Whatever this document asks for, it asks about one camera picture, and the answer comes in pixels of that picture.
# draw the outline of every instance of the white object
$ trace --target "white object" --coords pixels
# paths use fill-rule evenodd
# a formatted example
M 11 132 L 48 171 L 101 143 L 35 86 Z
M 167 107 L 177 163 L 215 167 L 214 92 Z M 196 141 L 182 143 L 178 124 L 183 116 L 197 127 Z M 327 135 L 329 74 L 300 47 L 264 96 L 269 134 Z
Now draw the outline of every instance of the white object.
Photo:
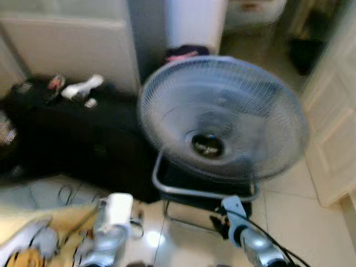
M 229 0 L 224 31 L 234 32 L 245 26 L 275 23 L 285 4 L 286 0 Z
M 168 45 L 199 44 L 218 53 L 227 5 L 228 0 L 168 0 Z
M 74 85 L 67 86 L 61 93 L 64 98 L 72 99 L 72 97 L 78 92 L 84 92 L 89 94 L 90 90 L 98 87 L 104 81 L 104 78 L 101 75 L 95 74 L 89 78 L 86 82 L 75 83 Z
M 107 229 L 116 225 L 124 226 L 128 230 L 131 229 L 130 217 L 133 202 L 131 194 L 114 193 L 109 195 L 106 206 Z
M 85 103 L 86 107 L 95 107 L 96 105 L 98 105 L 98 102 L 95 98 L 91 98 Z
M 302 96 L 311 137 L 305 155 L 322 206 L 356 188 L 355 13 L 353 1 Z

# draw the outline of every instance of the fan motor hub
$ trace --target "fan motor hub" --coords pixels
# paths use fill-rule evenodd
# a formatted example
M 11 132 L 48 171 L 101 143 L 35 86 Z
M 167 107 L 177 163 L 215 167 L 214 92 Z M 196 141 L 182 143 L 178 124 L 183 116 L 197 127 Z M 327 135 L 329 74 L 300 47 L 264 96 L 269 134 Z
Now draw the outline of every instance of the fan motor hub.
M 203 157 L 216 159 L 224 152 L 222 141 L 212 134 L 197 134 L 191 140 L 194 151 Z

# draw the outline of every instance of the wire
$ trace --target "wire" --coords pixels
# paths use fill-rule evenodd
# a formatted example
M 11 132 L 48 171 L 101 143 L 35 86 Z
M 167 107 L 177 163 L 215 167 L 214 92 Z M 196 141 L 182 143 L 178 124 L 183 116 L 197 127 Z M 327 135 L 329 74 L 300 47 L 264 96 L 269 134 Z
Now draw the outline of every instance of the wire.
M 306 267 L 310 267 L 310 265 L 308 263 L 306 263 L 306 261 L 304 261 L 301 257 L 299 257 L 298 255 L 296 255 L 295 253 L 291 252 L 289 249 L 283 247 L 282 245 L 280 245 L 272 236 L 270 236 L 265 230 L 263 230 L 258 224 L 254 223 L 253 221 L 247 219 L 246 217 L 242 216 L 241 214 L 238 214 L 232 210 L 226 210 L 226 212 L 234 214 L 240 218 L 242 218 L 243 220 L 249 222 L 250 224 L 252 224 L 254 227 L 256 227 L 258 230 L 260 230 L 264 235 L 267 236 L 267 238 L 269 238 L 273 244 L 275 244 L 277 247 L 280 248 L 280 250 L 283 251 L 283 253 L 285 254 L 285 256 L 287 257 L 287 259 L 294 264 L 292 258 L 290 257 L 290 255 L 292 255 L 294 258 L 296 258 L 297 260 L 299 260 L 304 266 Z
M 72 204 L 81 204 L 81 205 L 85 204 L 86 202 L 84 200 L 81 200 L 81 199 L 75 200 L 75 197 L 76 197 L 77 193 L 79 192 L 79 189 L 81 188 L 82 185 L 83 185 L 83 183 L 80 183 L 75 192 L 74 192 L 74 189 L 73 189 L 73 187 L 71 185 L 63 185 L 63 186 L 61 186 L 60 190 L 58 191 L 58 195 L 57 195 L 58 204 L 60 206 L 70 206 Z M 63 197 L 63 194 L 64 194 L 65 190 L 68 191 L 68 196 L 64 196 Z M 91 202 L 93 203 L 96 200 L 101 199 L 102 197 L 103 196 L 101 194 L 96 193 L 93 196 Z
M 140 229 L 141 231 L 141 234 L 140 235 L 137 235 L 137 236 L 134 236 L 133 239 L 134 240 L 140 240 L 141 238 L 143 238 L 144 234 L 145 234 L 145 231 L 144 231 L 144 227 L 142 225 L 142 221 L 141 219 L 130 219 L 130 225 L 131 227 L 137 227 L 138 229 Z
M 28 198 L 32 201 L 34 210 L 37 210 L 38 209 L 38 205 L 37 205 L 37 201 L 36 201 L 36 198 L 34 196 L 34 193 L 33 193 L 32 189 L 29 186 L 26 186 L 26 185 L 24 185 L 22 187 L 22 189 L 28 192 Z
M 58 195 L 57 195 L 57 202 L 58 204 L 60 204 L 61 206 L 69 206 L 69 205 L 72 205 L 73 204 L 73 200 L 74 198 L 76 197 L 80 187 L 83 185 L 83 183 L 80 183 L 77 190 L 75 191 L 75 193 L 73 194 L 73 187 L 71 185 L 63 185 L 61 186 L 60 190 L 58 191 Z M 68 197 L 67 197 L 67 200 L 66 201 L 63 201 L 62 198 L 61 198 L 61 194 L 62 194 L 62 191 L 64 189 L 68 189 L 69 190 L 69 194 L 68 194 Z

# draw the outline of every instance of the white door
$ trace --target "white door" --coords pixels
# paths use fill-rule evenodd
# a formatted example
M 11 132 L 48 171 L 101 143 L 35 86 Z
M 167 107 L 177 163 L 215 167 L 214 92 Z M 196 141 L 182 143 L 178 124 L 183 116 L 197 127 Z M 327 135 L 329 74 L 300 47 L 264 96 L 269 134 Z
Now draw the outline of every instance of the white door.
M 310 124 L 306 159 L 321 205 L 356 188 L 356 3 L 351 1 L 302 102 Z

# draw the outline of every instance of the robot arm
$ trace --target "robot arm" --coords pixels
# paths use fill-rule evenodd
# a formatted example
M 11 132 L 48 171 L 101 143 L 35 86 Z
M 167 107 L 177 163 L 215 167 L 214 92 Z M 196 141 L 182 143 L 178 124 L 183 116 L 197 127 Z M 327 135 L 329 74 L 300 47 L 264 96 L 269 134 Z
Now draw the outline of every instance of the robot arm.
M 224 199 L 221 203 L 229 219 L 229 240 L 237 247 L 242 248 L 249 261 L 255 267 L 295 267 L 285 256 L 285 253 L 267 236 L 252 228 L 244 218 L 246 212 L 237 196 Z
M 90 244 L 88 249 L 90 252 L 85 252 L 86 245 L 83 243 L 77 251 L 77 256 L 80 255 L 79 264 L 74 264 L 74 266 L 117 266 L 123 256 L 125 241 L 128 239 L 130 230 L 127 223 L 131 215 L 132 197 L 128 197 L 127 194 L 117 194 L 116 196 L 115 205 L 110 205 L 111 196 L 109 196 L 109 205 L 102 211 L 102 214 L 98 215 L 97 223 L 94 226 L 96 238 Z M 245 219 L 246 212 L 237 196 L 224 199 L 221 206 L 227 212 L 229 221 L 226 238 L 237 248 L 242 248 L 255 267 L 297 267 L 288 260 L 285 252 L 276 246 L 270 238 L 254 230 L 251 223 Z M 113 214 L 120 213 L 121 210 L 125 213 L 123 216 L 110 218 Z

